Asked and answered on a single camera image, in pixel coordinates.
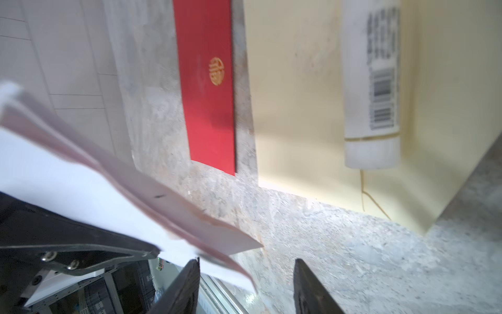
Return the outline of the red envelope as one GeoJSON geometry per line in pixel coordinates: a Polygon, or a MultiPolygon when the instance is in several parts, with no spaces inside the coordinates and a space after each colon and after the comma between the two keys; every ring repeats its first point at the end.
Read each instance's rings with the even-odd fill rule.
{"type": "Polygon", "coordinates": [[[235,175],[230,1],[174,1],[190,158],[235,175]]]}

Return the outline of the white paper sheet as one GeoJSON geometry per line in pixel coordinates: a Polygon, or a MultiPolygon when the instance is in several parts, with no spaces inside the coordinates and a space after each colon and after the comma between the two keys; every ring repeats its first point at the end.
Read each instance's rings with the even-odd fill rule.
{"type": "Polygon", "coordinates": [[[257,290],[232,255],[258,241],[85,138],[12,81],[1,82],[1,191],[155,245],[178,266],[199,258],[202,273],[257,290]]]}

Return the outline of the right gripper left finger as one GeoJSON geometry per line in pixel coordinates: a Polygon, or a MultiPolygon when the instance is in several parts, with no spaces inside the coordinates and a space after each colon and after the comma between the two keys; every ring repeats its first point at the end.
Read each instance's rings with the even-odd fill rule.
{"type": "Polygon", "coordinates": [[[200,279],[199,259],[192,259],[147,314],[196,313],[200,279]]]}

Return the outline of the cream yellow envelope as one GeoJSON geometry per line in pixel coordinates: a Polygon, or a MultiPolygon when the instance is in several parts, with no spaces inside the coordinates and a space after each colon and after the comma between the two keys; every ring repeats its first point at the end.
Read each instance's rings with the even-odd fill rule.
{"type": "Polygon", "coordinates": [[[425,234],[501,133],[500,1],[245,1],[261,187],[425,234]]]}

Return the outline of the white glue stick tube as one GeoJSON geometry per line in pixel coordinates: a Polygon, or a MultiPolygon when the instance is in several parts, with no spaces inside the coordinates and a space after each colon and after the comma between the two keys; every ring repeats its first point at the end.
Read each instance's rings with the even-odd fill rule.
{"type": "Polygon", "coordinates": [[[401,1],[343,1],[341,9],[345,164],[395,167],[401,160],[401,1]]]}

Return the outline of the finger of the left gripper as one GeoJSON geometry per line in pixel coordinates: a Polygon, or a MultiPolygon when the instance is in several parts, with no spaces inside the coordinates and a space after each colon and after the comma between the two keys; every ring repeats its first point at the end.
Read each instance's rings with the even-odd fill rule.
{"type": "Polygon", "coordinates": [[[1,274],[41,269],[84,275],[153,259],[150,243],[73,221],[1,194],[1,274]]]}

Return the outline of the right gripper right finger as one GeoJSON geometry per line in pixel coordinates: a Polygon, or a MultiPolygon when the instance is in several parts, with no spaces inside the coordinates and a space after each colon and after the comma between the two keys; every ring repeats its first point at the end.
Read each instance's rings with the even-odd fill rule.
{"type": "Polygon", "coordinates": [[[302,259],[295,260],[294,303],[300,314],[345,313],[302,259]]]}

